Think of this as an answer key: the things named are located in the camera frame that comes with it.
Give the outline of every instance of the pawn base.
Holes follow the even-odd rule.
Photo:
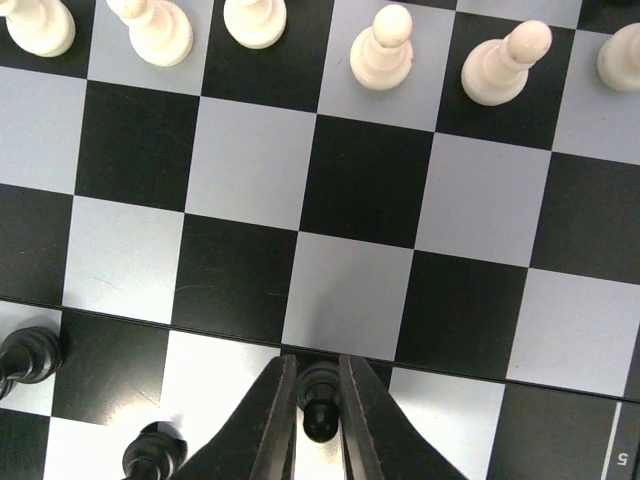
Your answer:
[[[365,43],[373,35],[373,28],[363,30],[351,46],[349,60],[356,80],[369,90],[383,91],[398,86],[411,71],[413,65],[413,47],[407,41],[400,63],[390,70],[378,70],[367,62],[364,55]]]
[[[640,91],[640,71],[629,69],[626,54],[632,38],[638,32],[637,25],[627,25],[609,38],[598,53],[598,75],[609,88],[619,92]]]
[[[251,49],[267,48],[276,43],[287,24],[287,7],[284,0],[274,0],[273,10],[264,23],[249,25],[243,22],[243,12],[237,1],[224,3],[224,23],[229,34],[240,45]]]
[[[149,45],[144,28],[129,28],[129,39],[136,53],[143,60],[159,67],[171,67],[185,59],[193,47],[193,29],[189,18],[180,7],[159,0],[156,8],[166,10],[173,23],[171,36],[161,45]]]
[[[58,337],[44,327],[22,328],[12,332],[0,347],[0,351],[23,348],[31,357],[31,371],[15,380],[18,383],[39,383],[53,375],[62,365],[62,351]]]
[[[476,103],[494,107],[513,100],[527,83],[529,71],[519,72],[512,83],[496,85],[489,81],[484,72],[484,59],[493,48],[499,47],[501,40],[487,40],[474,48],[462,66],[462,88]]]
[[[40,57],[65,53],[76,37],[76,24],[69,9],[60,0],[40,0],[46,21],[36,31],[25,31],[7,19],[9,35],[23,50]]]

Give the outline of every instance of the white pawn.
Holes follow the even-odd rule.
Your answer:
[[[189,54],[193,30],[187,15],[165,0],[107,0],[109,8],[129,26],[138,55],[160,67],[175,65]]]
[[[413,62],[412,27],[406,8],[387,5],[376,14],[373,26],[356,37],[351,46],[351,70],[363,86],[389,90],[407,78]]]
[[[495,106],[522,91],[529,69],[551,48],[547,25],[529,20],[503,40],[487,40],[474,48],[462,67],[462,86],[471,100]]]
[[[598,54],[602,81],[621,92],[640,91],[640,23],[632,23],[609,38]]]
[[[227,0],[224,24],[243,47],[267,48],[278,41],[287,23],[284,0]]]
[[[13,41],[29,53],[57,57],[69,50],[76,24],[60,0],[0,0]]]

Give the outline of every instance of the chess board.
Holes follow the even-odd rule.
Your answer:
[[[168,69],[64,1],[62,57],[0,26],[0,339],[49,325],[68,355],[0,402],[0,479],[121,478],[156,420],[193,453],[273,356],[342,352],[470,480],[635,478],[640,96],[595,60],[637,2],[406,2],[413,69],[375,93],[349,50],[382,0],[287,0],[263,51],[177,0]],[[525,90],[471,102],[466,55],[531,18],[554,43]],[[298,437],[297,478],[343,478]]]

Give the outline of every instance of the black chess piece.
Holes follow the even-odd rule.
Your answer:
[[[145,427],[125,450],[122,456],[125,480],[167,480],[184,463],[186,442],[177,434],[160,431],[159,427],[158,422]]]
[[[317,443],[331,440],[340,420],[338,365],[316,362],[300,374],[296,385],[298,406],[304,411],[303,427]]]
[[[12,332],[0,346],[0,400],[16,383],[39,383],[62,365],[58,337],[48,328]]]

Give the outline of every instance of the grey square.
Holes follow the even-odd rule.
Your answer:
[[[459,12],[576,28],[582,0],[458,0]]]
[[[576,32],[553,150],[640,165],[640,95],[610,89],[596,70],[607,38]]]
[[[133,50],[128,27],[107,2],[96,2],[89,80],[200,95],[213,14],[213,0],[174,0],[193,28],[193,48],[173,67],[158,67],[142,60]]]
[[[640,285],[529,270],[507,378],[623,396]]]
[[[43,480],[86,478],[87,472],[92,480],[122,478],[122,455],[157,413],[150,417],[131,415],[117,427],[52,417]]]
[[[413,252],[298,235],[282,342],[393,360]]]
[[[373,24],[384,0],[336,0],[318,113],[366,122],[434,131],[455,12],[404,5],[413,18],[413,67],[398,87],[366,89],[353,76],[351,45]]]
[[[189,445],[189,456],[218,433],[277,348],[171,332],[160,410]],[[211,366],[199,381],[195,366]]]
[[[26,327],[47,327],[60,333],[62,313],[58,310],[0,302],[0,343],[13,331]],[[17,384],[11,395],[0,401],[0,408],[38,415],[51,415],[55,374],[35,385]]]
[[[75,197],[62,303],[171,322],[183,213]]]
[[[200,99],[186,211],[297,230],[315,115]]]
[[[86,80],[0,67],[0,183],[73,194]]]
[[[487,478],[504,385],[394,368],[389,393],[466,478]]]
[[[437,133],[416,248],[528,267],[550,157]]]

